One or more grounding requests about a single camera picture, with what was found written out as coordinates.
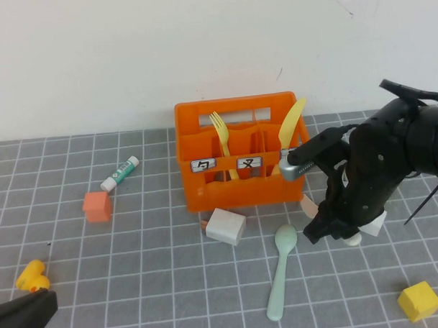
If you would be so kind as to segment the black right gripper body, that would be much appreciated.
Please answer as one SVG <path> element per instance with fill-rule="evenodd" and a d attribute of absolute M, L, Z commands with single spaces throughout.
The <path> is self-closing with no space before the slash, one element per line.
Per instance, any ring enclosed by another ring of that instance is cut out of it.
<path fill-rule="evenodd" d="M 362 124 L 330 127 L 288 154 L 288 179 L 313 163 L 328 177 L 327 192 L 342 192 L 341 222 L 372 222 L 414 171 L 404 137 L 413 117 L 406 109 L 381 109 Z"/>

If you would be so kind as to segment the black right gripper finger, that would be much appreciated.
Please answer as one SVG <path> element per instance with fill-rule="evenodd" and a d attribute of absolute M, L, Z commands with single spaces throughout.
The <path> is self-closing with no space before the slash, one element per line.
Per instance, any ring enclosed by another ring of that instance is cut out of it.
<path fill-rule="evenodd" d="M 348 240 L 359 232 L 356 226 L 348 225 L 338 219 L 323 220 L 315 217 L 304 229 L 305 237 L 316 244 L 321 238 L 326 236 L 333 237 L 335 240 L 342 238 Z"/>
<path fill-rule="evenodd" d="M 316 218 L 320 222 L 342 221 L 343 208 L 341 202 L 342 192 L 326 192 L 324 200 L 320 203 Z"/>

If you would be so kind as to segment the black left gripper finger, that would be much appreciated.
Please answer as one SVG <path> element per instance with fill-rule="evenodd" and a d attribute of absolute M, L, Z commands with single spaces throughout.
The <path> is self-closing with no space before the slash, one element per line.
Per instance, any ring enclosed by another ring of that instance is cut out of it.
<path fill-rule="evenodd" d="M 56 312 L 53 303 L 0 308 L 0 328 L 45 328 Z"/>
<path fill-rule="evenodd" d="M 26 320 L 47 323 L 58 310 L 58 298 L 55 291 L 40 289 L 23 297 L 0 304 L 0 322 L 7 319 Z"/>

